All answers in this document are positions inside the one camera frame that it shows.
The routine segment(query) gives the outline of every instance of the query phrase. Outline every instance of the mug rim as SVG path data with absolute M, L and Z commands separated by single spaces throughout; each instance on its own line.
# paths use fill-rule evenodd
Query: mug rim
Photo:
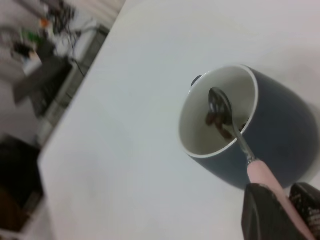
M 202 75 L 190 88 L 190 91 L 183 103 L 183 107 L 182 107 L 182 111 L 180 113 L 180 117 L 179 117 L 179 127 L 178 127 L 178 134 L 179 134 L 179 142 L 180 142 L 180 145 L 182 146 L 184 152 L 186 154 L 188 154 L 190 157 L 193 157 L 193 158 L 197 158 L 197 159 L 208 159 L 208 158 L 211 158 L 211 157 L 215 157 L 221 153 L 223 153 L 224 151 L 228 150 L 229 148 L 231 148 L 231 146 L 233 146 L 236 142 L 237 142 L 237 138 L 235 138 L 234 140 L 232 140 L 228 145 L 224 146 L 223 148 L 219 149 L 218 151 L 215 151 L 213 153 L 210 153 L 210 154 L 204 154 L 204 155 L 199 155 L 199 154 L 194 154 L 192 152 L 190 152 L 188 149 L 185 148 L 182 140 L 181 140 L 181 134 L 180 134 L 180 124 L 181 124 L 181 118 L 182 118 L 182 113 L 183 113 L 183 110 L 185 109 L 185 106 L 187 104 L 187 99 L 189 97 L 189 95 L 191 94 L 191 92 L 195 89 L 195 87 L 197 86 L 197 84 L 203 80 L 208 74 L 211 74 L 213 72 L 216 72 L 218 70 L 221 70 L 221 69 L 226 69 L 226 68 L 241 68 L 243 70 L 245 70 L 251 77 L 251 80 L 253 81 L 253 85 L 254 85 L 254 102 L 253 102 L 253 109 L 252 109 L 252 112 L 250 114 L 250 117 L 247 121 L 247 123 L 245 124 L 245 127 L 243 128 L 243 130 L 241 131 L 241 135 L 243 135 L 247 128 L 249 127 L 250 123 L 252 122 L 252 119 L 256 113 L 256 110 L 257 110 L 257 106 L 258 106 L 258 99 L 259 99 L 259 87 L 258 87 L 258 82 L 257 82 L 257 79 L 256 79 L 256 76 L 255 74 L 253 73 L 253 71 L 246 65 L 242 65 L 242 64 L 228 64 L 228 65 L 222 65 L 214 70 L 211 70 L 211 71 L 208 71 L 206 72 L 204 75 Z

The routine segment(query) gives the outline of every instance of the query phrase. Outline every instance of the pink spoon handle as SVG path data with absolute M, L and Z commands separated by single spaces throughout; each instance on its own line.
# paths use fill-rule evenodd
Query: pink spoon handle
M 295 225 L 295 227 L 308 239 L 315 240 L 315 237 L 310 232 L 309 228 L 298 214 L 295 207 L 290 202 L 289 198 L 285 194 L 280 183 L 273 175 L 269 167 L 261 160 L 255 160 L 248 165 L 247 173 L 250 182 L 253 184 L 263 184 L 276 195 L 278 201 L 282 205 L 283 209 L 288 214 L 289 218 Z

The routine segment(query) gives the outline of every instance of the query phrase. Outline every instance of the desk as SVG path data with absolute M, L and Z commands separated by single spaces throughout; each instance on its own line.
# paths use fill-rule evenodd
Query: desk
M 42 154 L 57 239 L 243 239 L 244 192 L 183 153 L 182 104 L 196 76 L 243 63 L 295 91 L 320 123 L 319 9 L 127 0 Z M 304 178 L 316 188 L 319 162 Z
M 99 24 L 92 17 L 78 10 L 75 13 L 74 19 L 70 23 L 70 29 L 72 31 L 99 27 Z M 70 44 L 67 42 L 68 36 L 59 36 L 54 39 L 54 42 L 57 45 L 56 54 L 59 56 L 65 56 L 68 54 L 70 58 L 76 59 L 78 64 L 80 64 L 81 71 L 86 74 L 89 70 L 87 66 L 91 66 L 99 52 L 101 44 L 105 40 L 105 37 L 102 38 L 102 43 L 100 43 L 97 35 L 97 31 L 95 30 L 85 32 L 77 40 L 74 50 L 72 50 L 73 42 Z M 76 94 L 78 87 L 84 79 L 77 65 L 75 63 L 73 65 L 74 68 L 61 86 L 58 94 L 55 96 L 54 101 L 40 123 L 40 127 L 37 132 L 37 143 L 41 146 L 43 146 L 50 137 L 50 134 L 55 129 L 55 126 L 64 114 L 66 108 L 69 106 L 72 97 Z

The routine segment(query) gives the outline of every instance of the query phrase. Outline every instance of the spoon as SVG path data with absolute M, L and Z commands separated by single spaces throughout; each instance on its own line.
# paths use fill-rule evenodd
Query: spoon
M 213 87 L 209 91 L 209 108 L 210 111 L 219 116 L 225 125 L 232 125 L 233 132 L 239 145 L 244 152 L 247 164 L 257 160 L 254 153 L 250 149 L 244 137 L 241 135 L 233 118 L 231 103 L 227 95 L 218 87 Z
M 213 87 L 209 91 L 209 109 L 210 113 L 216 116 L 223 124 L 232 125 L 235 137 L 247 159 L 247 174 L 250 182 L 268 186 L 275 194 L 295 227 L 306 237 L 306 239 L 314 240 L 315 237 L 288 199 L 274 174 L 263 161 L 255 157 L 246 140 L 241 135 L 233 118 L 231 103 L 227 95 L 218 87 Z

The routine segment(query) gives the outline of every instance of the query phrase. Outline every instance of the black object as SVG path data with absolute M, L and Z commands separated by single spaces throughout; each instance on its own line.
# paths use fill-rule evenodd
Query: black object
M 13 50 L 18 53 L 19 55 L 29 59 L 30 58 L 30 52 L 33 51 L 33 49 L 21 42 L 15 42 L 13 44 Z
M 7 136 L 0 143 L 0 186 L 22 209 L 33 192 L 43 195 L 38 169 L 39 153 L 39 149 L 12 136 Z
M 290 201 L 317 240 L 320 240 L 320 191 L 307 183 L 295 183 Z
M 40 60 L 44 62 L 45 60 L 51 58 L 54 55 L 56 46 L 49 40 L 44 40 L 36 49 L 36 54 L 39 56 Z
M 13 86 L 16 104 L 30 96 L 35 115 L 42 116 L 66 80 L 72 65 L 67 58 L 52 56 L 30 76 Z
M 201 78 L 202 75 L 197 76 L 191 83 L 191 87 L 196 83 L 196 81 L 198 81 L 199 78 Z
M 242 231 L 245 240 L 306 240 L 267 187 L 246 186 Z

